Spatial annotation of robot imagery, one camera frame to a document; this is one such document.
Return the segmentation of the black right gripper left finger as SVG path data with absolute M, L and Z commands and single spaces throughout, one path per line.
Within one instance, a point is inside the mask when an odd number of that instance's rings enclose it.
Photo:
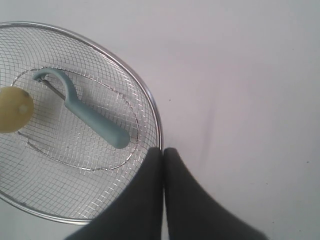
M 162 152 L 148 150 L 138 172 L 122 193 L 68 240 L 159 240 L 163 222 Z

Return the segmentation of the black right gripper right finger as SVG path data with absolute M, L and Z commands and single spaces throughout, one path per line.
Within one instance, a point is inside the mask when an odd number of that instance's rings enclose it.
M 216 202 L 195 180 L 175 148 L 164 150 L 163 163 L 169 239 L 267 239 Z

